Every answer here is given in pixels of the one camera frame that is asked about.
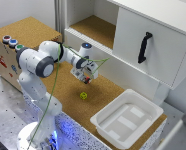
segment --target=open shelf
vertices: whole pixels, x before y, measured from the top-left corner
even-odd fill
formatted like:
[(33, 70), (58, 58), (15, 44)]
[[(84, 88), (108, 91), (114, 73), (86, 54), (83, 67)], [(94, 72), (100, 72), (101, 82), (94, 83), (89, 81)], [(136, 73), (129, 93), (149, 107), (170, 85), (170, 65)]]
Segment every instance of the open shelf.
[(70, 26), (76, 31), (113, 49), (116, 26), (94, 15)]

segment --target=white cabinet panel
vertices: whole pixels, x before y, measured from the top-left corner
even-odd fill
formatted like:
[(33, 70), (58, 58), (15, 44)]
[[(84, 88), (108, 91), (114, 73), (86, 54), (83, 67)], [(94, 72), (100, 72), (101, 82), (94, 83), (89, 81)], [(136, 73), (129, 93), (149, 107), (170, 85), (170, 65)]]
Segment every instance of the white cabinet panel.
[[(138, 63), (138, 56), (146, 32), (148, 39), (146, 60)], [(120, 8), (113, 54), (149, 75), (172, 86), (186, 53), (186, 35)]]

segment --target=brown box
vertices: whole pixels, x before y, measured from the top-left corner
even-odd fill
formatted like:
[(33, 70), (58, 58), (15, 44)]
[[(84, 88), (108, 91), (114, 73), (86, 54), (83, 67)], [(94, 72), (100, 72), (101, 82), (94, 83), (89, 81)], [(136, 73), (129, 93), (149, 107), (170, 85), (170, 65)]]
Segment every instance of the brown box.
[(0, 75), (21, 91), (17, 79), (21, 70), (16, 61), (16, 52), (2, 43), (2, 38), (10, 35), (19, 44), (37, 50), (43, 41), (62, 41), (62, 35), (33, 17), (0, 28)]

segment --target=empty white tray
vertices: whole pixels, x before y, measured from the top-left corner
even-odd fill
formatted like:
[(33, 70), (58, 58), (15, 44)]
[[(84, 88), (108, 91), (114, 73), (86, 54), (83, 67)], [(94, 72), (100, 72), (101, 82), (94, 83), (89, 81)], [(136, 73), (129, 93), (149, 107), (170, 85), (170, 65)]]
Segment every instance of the empty white tray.
[(129, 149), (162, 115), (163, 109), (133, 90), (126, 90), (90, 120), (118, 149)]

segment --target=yellow-green object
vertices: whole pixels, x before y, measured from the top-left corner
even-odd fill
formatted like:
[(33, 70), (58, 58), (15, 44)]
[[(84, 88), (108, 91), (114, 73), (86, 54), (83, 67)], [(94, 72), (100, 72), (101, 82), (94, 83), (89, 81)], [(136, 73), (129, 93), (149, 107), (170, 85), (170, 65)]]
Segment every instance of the yellow-green object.
[(85, 93), (85, 92), (82, 92), (81, 94), (80, 94), (80, 98), (81, 99), (86, 99), (87, 98), (87, 93)]

